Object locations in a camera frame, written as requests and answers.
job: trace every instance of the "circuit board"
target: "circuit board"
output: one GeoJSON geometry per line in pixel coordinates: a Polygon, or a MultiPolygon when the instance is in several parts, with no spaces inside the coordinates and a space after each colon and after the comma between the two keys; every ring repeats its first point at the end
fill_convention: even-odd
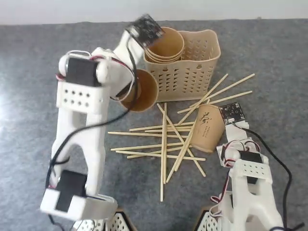
{"type": "Polygon", "coordinates": [[[219,107],[219,109],[225,125],[245,120],[244,113],[239,103],[230,103],[219,107]]]}
{"type": "Polygon", "coordinates": [[[164,31],[148,14],[144,14],[132,22],[126,30],[144,48],[147,48],[163,36],[164,31]]]}

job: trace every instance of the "beige plastic basket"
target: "beige plastic basket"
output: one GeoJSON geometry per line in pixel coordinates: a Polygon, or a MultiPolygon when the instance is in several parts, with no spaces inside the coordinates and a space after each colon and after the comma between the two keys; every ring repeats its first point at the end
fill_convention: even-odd
{"type": "Polygon", "coordinates": [[[184,38],[180,61],[154,64],[146,60],[146,69],[159,85],[158,102],[201,99],[206,93],[218,58],[220,47],[213,30],[179,31],[184,38]]]}

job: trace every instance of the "paper cup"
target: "paper cup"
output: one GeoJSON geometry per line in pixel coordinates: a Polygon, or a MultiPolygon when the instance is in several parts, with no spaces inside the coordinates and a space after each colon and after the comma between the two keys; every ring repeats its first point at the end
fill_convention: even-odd
{"type": "Polygon", "coordinates": [[[212,153],[225,130],[225,123],[218,107],[204,104],[199,107],[198,116],[194,126],[191,146],[212,153]]]}
{"type": "MultiPolygon", "coordinates": [[[[141,95],[141,84],[140,82],[137,82],[138,84],[138,93],[137,93],[137,99],[140,97],[141,95]]],[[[136,85],[134,85],[132,88],[131,88],[131,91],[130,93],[128,94],[128,96],[123,100],[123,102],[132,102],[132,100],[134,99],[134,96],[135,96],[135,91],[136,91],[136,85]]],[[[123,95],[121,95],[119,98],[120,99],[123,99],[125,96],[126,96],[127,92],[125,92],[123,95]]]]}
{"type": "Polygon", "coordinates": [[[147,61],[149,61],[149,62],[151,62],[151,63],[155,63],[155,64],[169,64],[169,63],[173,63],[173,62],[175,62],[175,61],[180,60],[180,59],[181,59],[181,56],[176,57],[176,58],[174,58],[174,59],[170,59],[170,60],[161,60],[161,59],[156,59],[156,58],[154,58],[154,57],[152,57],[152,56],[149,56],[149,54],[148,54],[147,52],[145,52],[144,58],[145,58],[147,61]]]}
{"type": "Polygon", "coordinates": [[[184,50],[184,39],[182,35],[169,27],[162,27],[165,34],[152,46],[148,52],[159,59],[173,59],[180,56],[184,50]]]}
{"type": "MultiPolygon", "coordinates": [[[[153,106],[158,97],[158,84],[155,78],[147,71],[138,69],[138,88],[141,89],[141,93],[136,101],[136,104],[131,109],[134,112],[142,112],[153,106]]],[[[125,108],[129,108],[133,100],[124,100],[121,104],[125,108]]]]}

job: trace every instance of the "white wall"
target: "white wall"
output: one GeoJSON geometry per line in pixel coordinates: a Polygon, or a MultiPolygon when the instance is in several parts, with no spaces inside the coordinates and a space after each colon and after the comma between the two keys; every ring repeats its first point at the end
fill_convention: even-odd
{"type": "Polygon", "coordinates": [[[308,18],[308,0],[0,0],[0,24],[308,18]]]}

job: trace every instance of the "gray floor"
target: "gray floor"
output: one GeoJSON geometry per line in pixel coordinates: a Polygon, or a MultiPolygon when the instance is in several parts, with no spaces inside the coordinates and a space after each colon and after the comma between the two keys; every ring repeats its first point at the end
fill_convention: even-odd
{"type": "MultiPolygon", "coordinates": [[[[217,32],[221,59],[213,85],[225,73],[224,86],[251,73],[256,77],[220,97],[246,90],[254,93],[240,98],[251,128],[260,133],[273,151],[291,169],[294,183],[288,198],[290,226],[308,218],[308,20],[226,20],[161,22],[178,30],[213,29],[217,32]]],[[[0,209],[2,230],[52,231],[39,204],[55,137],[56,80],[59,57],[72,49],[114,48],[126,23],[46,26],[0,26],[0,209]]],[[[188,102],[170,103],[168,113],[177,122],[178,109],[188,102]]],[[[109,117],[123,111],[112,103],[109,117]]],[[[126,131],[132,127],[160,124],[156,107],[142,114],[131,113],[108,126],[126,131]]],[[[159,139],[107,135],[111,147],[159,143],[159,139]]],[[[197,156],[205,154],[193,150],[197,156]]],[[[269,155],[263,148],[263,154],[269,155]]],[[[159,202],[160,160],[127,160],[107,151],[101,193],[116,198],[136,227],[147,231],[192,230],[201,207],[211,205],[209,196],[221,191],[226,169],[216,154],[205,155],[202,163],[207,177],[196,166],[183,162],[159,202]]],[[[282,193],[287,175],[271,158],[274,193],[282,211],[282,193]]],[[[72,165],[85,171],[80,150],[72,165]]],[[[70,222],[61,220],[67,228],[70,222]]]]}

